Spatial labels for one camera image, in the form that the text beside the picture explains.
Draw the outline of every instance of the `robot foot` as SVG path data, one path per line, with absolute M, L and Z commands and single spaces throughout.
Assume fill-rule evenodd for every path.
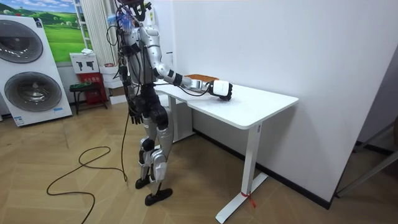
M 149 175 L 147 175 L 147 177 L 145 177 L 144 180 L 141 180 L 141 178 L 140 178 L 136 181 L 136 189 L 141 189 L 141 188 L 145 187 L 146 185 L 148 185 L 149 183 L 150 183 Z
M 145 205 L 146 206 L 151 206 L 155 204 L 156 202 L 165 200 L 166 198 L 170 197 L 173 194 L 172 189 L 164 189 L 164 190 L 159 190 L 155 196 L 152 194 L 149 194 L 145 198 Z

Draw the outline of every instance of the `dryer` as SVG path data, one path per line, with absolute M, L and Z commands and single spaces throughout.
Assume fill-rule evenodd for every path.
M 72 115 L 41 21 L 0 15 L 0 92 L 18 126 Z

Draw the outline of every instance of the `herringbone floor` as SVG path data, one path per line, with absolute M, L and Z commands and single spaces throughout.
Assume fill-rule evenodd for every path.
M 25 128 L 15 127 L 11 119 L 0 123 L 0 223 L 81 223 L 90 208 L 90 196 L 51 197 L 45 190 L 51 181 L 77 167 L 78 156 L 91 147 L 112 148 L 93 166 L 120 167 L 126 112 L 126 105 L 121 104 Z M 96 205 L 86 223 L 217 223 L 215 215 L 240 191 L 243 161 L 198 136 L 178 142 L 164 182 L 174 194 L 146 207 L 149 189 L 134 188 L 143 136 L 141 126 L 128 126 L 124 153 L 127 184 L 117 171 L 82 168 L 55 184 L 52 192 L 95 194 Z M 91 152 L 83 160 L 104 151 Z M 355 154 L 343 183 L 381 159 L 369 151 Z M 397 223 L 397 169 L 394 171 L 395 176 L 382 172 L 336 199 L 329 211 L 269 178 L 253 193 L 257 208 L 245 202 L 226 223 Z

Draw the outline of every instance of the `landscape poster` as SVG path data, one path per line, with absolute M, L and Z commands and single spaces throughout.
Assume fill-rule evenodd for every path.
M 73 1 L 0 0 L 0 14 L 40 18 L 55 62 L 69 62 L 85 48 Z

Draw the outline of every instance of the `red tape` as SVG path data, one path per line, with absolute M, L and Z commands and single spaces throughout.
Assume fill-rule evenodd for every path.
M 243 193 L 243 192 L 241 192 L 241 194 L 242 194 L 243 197 L 249 198 L 250 203 L 251 203 L 251 205 L 253 206 L 253 208 L 256 208 L 256 207 L 257 207 L 257 205 L 256 205 L 256 203 L 254 202 L 253 198 L 251 198 L 251 192 L 249 192 L 249 195 L 246 195 L 246 194 Z

